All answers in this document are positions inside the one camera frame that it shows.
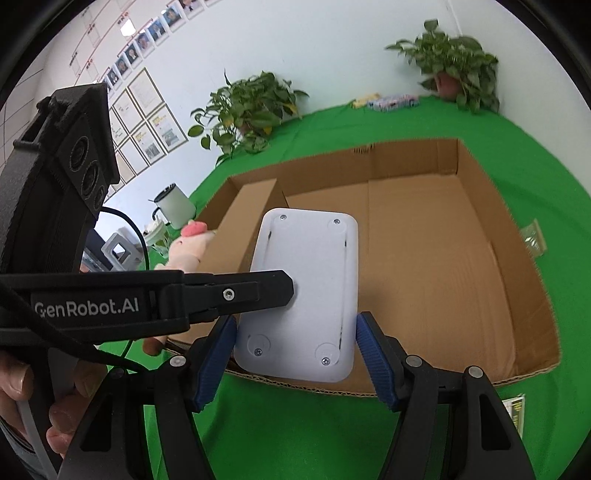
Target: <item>finger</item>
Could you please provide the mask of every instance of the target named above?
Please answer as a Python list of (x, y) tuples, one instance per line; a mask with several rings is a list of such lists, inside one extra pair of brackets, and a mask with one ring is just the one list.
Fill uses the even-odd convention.
[(33, 371), (5, 351), (0, 350), (0, 390), (13, 400), (28, 400), (33, 393)]
[(26, 437), (25, 426), (22, 423), (17, 403), (2, 390), (0, 390), (0, 417), (23, 437)]
[(79, 360), (74, 369), (74, 385), (84, 398), (92, 398), (106, 374), (106, 365)]
[(151, 356), (159, 355), (167, 339), (167, 336), (145, 338), (142, 344), (142, 350)]
[(49, 420), (58, 433), (74, 433), (89, 403), (79, 393), (66, 395), (49, 408)]
[(74, 436), (73, 433), (60, 433), (54, 427), (47, 430), (47, 443), (51, 449), (64, 456), (70, 446), (70, 442)]

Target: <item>mug handle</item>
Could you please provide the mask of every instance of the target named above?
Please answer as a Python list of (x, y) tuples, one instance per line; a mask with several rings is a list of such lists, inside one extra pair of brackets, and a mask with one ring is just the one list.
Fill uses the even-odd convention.
[(162, 212), (162, 208), (160, 207), (156, 207), (156, 210), (152, 212), (152, 220), (156, 220), (156, 212), (160, 210), (160, 212)]

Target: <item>camera lens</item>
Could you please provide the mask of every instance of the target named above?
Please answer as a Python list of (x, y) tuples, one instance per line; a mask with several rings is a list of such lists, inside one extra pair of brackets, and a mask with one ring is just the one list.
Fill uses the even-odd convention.
[(101, 185), (95, 195), (95, 210), (100, 209), (100, 207), (103, 205), (104, 198), (105, 198), (105, 187), (103, 187)]
[(82, 196), (87, 199), (92, 190), (94, 190), (96, 186), (96, 182), (99, 180), (99, 164), (97, 162), (93, 162), (88, 165), (86, 169), (86, 173), (84, 174), (84, 178), (82, 178)]
[(76, 142), (76, 144), (74, 145), (72, 153), (70, 154), (70, 168), (73, 171), (80, 169), (80, 167), (84, 163), (87, 153), (88, 139), (86, 137), (81, 137), (78, 139), (78, 142)]

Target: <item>white wall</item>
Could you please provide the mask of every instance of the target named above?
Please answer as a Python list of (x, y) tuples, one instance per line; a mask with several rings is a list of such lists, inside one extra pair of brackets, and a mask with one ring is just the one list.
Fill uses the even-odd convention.
[(558, 60), (495, 0), (450, 0), (464, 35), (499, 57), (501, 114), (555, 155), (591, 193), (591, 111)]
[[(136, 0), (129, 8), (136, 27), (156, 16), (163, 0)], [(118, 17), (114, 0), (97, 0), (103, 12), (100, 33)], [(423, 21), (438, 18), (450, 35), (461, 30), (477, 37), (499, 59), (502, 114), (558, 157), (591, 192), (591, 112), (560, 64), (543, 44), (495, 0), (220, 0), (171, 35), (144, 60), (173, 114), (186, 131), (190, 111), (204, 106), (209, 93), (231, 80), (270, 70), (308, 91), (303, 111), (345, 103), (355, 97), (424, 92), (416, 68), (409, 68), (384, 46), (414, 38)], [(37, 98), (70, 86), (68, 63), (84, 32), (75, 19), (54, 42)], [(99, 72), (112, 64), (126, 41), (115, 27), (93, 59)], [(80, 63), (93, 48), (79, 47)], [(88, 82), (85, 74), (80, 83)], [(139, 226), (150, 218), (148, 201), (171, 182), (190, 194), (209, 174), (219, 152), (206, 152), (192, 140), (159, 161), (108, 205), (125, 211)], [(105, 238), (121, 223), (102, 215), (97, 230)]]
[[(164, 4), (137, 0), (129, 16), (139, 28)], [(119, 15), (115, 1), (98, 0), (91, 9), (97, 14), (103, 7), (96, 23), (101, 34)], [(291, 79), (295, 88), (310, 94), (303, 110), (311, 112), (372, 92), (420, 93), (417, 71), (384, 47), (401, 37), (414, 38), (423, 21), (434, 17), (446, 31), (457, 33), (443, 0), (221, 0), (174, 32), (140, 67), (147, 67), (185, 131), (192, 124), (191, 110), (204, 106), (209, 93), (224, 84), (224, 69), (231, 80), (261, 70)], [(84, 31), (77, 18), (56, 38), (39, 99), (76, 81), (68, 65)], [(93, 55), (99, 72), (116, 60), (125, 43), (113, 28)], [(80, 64), (92, 50), (85, 38), (78, 48)], [(85, 75), (79, 83), (90, 81)], [(198, 141), (189, 141), (132, 180), (107, 205), (123, 210), (142, 227), (154, 207), (148, 199), (172, 182), (190, 194), (211, 172), (220, 154), (215, 150), (206, 152)], [(119, 219), (101, 215), (96, 229), (106, 239), (120, 225)]]

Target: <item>flower pot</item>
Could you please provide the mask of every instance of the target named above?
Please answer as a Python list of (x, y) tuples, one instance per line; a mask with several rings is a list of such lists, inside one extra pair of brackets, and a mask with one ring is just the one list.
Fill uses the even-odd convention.
[(449, 102), (455, 102), (458, 93), (462, 92), (460, 81), (445, 72), (435, 75), (435, 84), (437, 85), (439, 97)]

